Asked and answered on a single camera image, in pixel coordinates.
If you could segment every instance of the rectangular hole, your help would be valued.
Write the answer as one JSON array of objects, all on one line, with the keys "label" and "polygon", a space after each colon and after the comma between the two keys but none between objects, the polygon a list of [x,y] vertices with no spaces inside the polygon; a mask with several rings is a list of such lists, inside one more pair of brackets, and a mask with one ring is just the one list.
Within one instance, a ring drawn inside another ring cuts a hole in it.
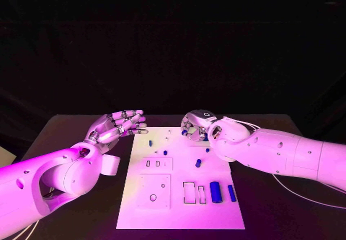
[{"label": "rectangular hole", "polygon": [[196,203],[195,182],[183,182],[183,203]]},{"label": "rectangular hole", "polygon": [[199,203],[206,204],[206,193],[205,193],[203,186],[197,186],[197,195],[199,195]]}]

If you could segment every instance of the white pegboard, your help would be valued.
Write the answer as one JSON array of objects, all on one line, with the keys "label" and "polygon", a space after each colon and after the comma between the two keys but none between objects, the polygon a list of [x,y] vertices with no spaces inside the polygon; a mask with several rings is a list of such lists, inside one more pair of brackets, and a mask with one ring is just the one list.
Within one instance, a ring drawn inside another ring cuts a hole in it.
[{"label": "white pegboard", "polygon": [[[209,142],[190,141],[179,127],[147,130],[148,134],[134,137],[117,229],[245,229],[238,199],[231,201],[228,191],[228,185],[233,185],[229,163],[216,157],[212,149],[206,152]],[[209,183],[213,181],[220,185],[222,203],[212,203]],[[184,204],[183,182],[195,183],[196,203]],[[203,186],[205,204],[199,201],[199,186]]]}]

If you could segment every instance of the black curtain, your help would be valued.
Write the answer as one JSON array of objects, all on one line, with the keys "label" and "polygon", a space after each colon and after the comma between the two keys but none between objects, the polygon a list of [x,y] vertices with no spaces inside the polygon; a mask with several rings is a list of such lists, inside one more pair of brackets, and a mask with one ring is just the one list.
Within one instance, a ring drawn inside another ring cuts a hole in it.
[{"label": "black curtain", "polygon": [[307,137],[346,143],[344,13],[339,2],[4,1],[0,145],[22,156],[53,115],[124,109],[288,114]]}]

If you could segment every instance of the table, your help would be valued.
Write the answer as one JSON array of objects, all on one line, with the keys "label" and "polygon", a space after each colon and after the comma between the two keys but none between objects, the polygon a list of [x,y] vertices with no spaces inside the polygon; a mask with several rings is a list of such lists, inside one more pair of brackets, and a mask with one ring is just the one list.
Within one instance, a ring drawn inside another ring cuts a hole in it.
[{"label": "table", "polygon": [[[301,132],[285,114],[225,114],[261,128]],[[56,115],[47,122],[23,159],[33,158],[84,140],[98,115]],[[177,127],[183,115],[147,115],[151,127]],[[115,229],[127,178],[134,136],[124,137],[107,153],[121,157],[115,176],[99,175],[94,189],[65,204],[37,223],[30,240],[81,239],[344,239],[346,210],[313,203],[291,194],[271,174],[238,162],[231,163],[232,179],[245,230]],[[304,178],[278,176],[285,186],[303,196],[327,204],[346,206],[346,196]]]}]

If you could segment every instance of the robotic arm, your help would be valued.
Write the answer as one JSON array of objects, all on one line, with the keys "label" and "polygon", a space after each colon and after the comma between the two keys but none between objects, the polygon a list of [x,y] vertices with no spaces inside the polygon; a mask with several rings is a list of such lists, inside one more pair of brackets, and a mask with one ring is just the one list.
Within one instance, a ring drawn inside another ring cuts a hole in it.
[{"label": "robotic arm", "polygon": [[307,178],[346,191],[346,145],[317,141],[288,132],[193,110],[182,120],[182,135],[209,139],[216,156],[267,173]]},{"label": "robotic arm", "polygon": [[[71,148],[0,168],[0,239],[49,215],[114,176],[120,158],[107,155],[120,137],[147,134],[141,110],[105,114]],[[43,195],[40,183],[55,190]]]}]

